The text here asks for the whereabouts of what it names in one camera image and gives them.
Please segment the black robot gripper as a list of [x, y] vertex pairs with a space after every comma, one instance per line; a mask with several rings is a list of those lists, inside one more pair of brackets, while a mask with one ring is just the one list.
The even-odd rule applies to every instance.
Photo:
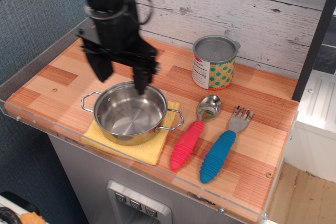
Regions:
[[139, 35], [139, 26], [128, 21], [117, 24], [94, 20], [94, 27], [79, 28], [88, 62], [101, 82], [112, 74], [112, 63], [133, 67], [133, 79], [139, 95], [143, 95], [152, 75], [158, 71], [157, 50]]

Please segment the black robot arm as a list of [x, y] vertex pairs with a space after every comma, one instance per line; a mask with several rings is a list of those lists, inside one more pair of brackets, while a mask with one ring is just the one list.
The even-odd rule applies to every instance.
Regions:
[[94, 27], [78, 30], [77, 36], [98, 79], [105, 82], [113, 74], [113, 62], [130, 66], [135, 88], [143, 94], [158, 70], [157, 50], [139, 34], [140, 26], [153, 13], [152, 4], [143, 21], [138, 18], [135, 0], [87, 0], [85, 12]]

